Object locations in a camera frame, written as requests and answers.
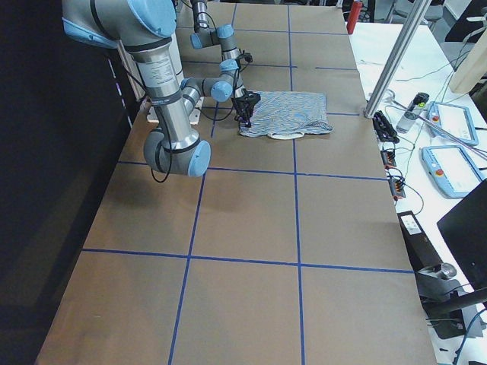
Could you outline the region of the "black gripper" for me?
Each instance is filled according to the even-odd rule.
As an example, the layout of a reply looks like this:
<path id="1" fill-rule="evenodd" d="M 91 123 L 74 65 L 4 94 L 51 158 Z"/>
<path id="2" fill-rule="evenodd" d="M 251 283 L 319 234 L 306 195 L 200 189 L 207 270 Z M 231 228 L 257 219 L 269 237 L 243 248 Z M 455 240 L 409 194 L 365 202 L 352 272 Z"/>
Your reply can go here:
<path id="1" fill-rule="evenodd" d="M 234 98 L 234 108 L 237 115 L 241 116 L 241 123 L 246 128 L 252 126 L 251 118 L 256 104 L 257 93 L 245 93 L 241 97 Z"/>

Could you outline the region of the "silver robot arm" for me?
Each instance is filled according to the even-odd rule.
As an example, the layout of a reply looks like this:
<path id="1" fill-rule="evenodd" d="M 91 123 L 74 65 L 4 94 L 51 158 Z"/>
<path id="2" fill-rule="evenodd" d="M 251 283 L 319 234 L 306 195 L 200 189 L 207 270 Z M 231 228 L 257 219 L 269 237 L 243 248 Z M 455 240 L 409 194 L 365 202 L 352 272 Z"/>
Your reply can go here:
<path id="1" fill-rule="evenodd" d="M 191 1 L 193 29 L 190 42 L 194 49 L 220 46 L 222 60 L 237 60 L 240 49 L 237 46 L 234 28 L 230 24 L 217 27 L 208 13 L 206 1 Z"/>
<path id="2" fill-rule="evenodd" d="M 177 25 L 173 1 L 64 1 L 62 21 L 73 40 L 114 49 L 122 44 L 134 59 L 158 118 L 144 145 L 146 163 L 163 173 L 202 176 L 211 159 L 211 147 L 191 127 L 189 115 L 201 97 L 222 103 L 230 100 L 236 120 L 250 125 L 258 93 L 248 91 L 241 77 L 240 60 L 251 60 L 237 46 L 230 24 L 211 27 L 204 1 L 193 1 L 194 49 L 220 46 L 222 61 L 216 78 L 178 81 L 170 54 Z"/>

